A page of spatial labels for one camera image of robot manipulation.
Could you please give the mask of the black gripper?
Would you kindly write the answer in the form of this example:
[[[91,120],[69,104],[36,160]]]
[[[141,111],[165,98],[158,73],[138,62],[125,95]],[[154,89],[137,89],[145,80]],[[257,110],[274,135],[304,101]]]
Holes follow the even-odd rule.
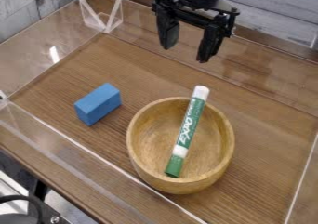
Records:
[[[201,28],[206,26],[197,61],[209,62],[220,51],[224,36],[233,35],[240,9],[224,0],[155,0],[151,10],[157,12],[159,42],[165,50],[178,42],[178,20]]]

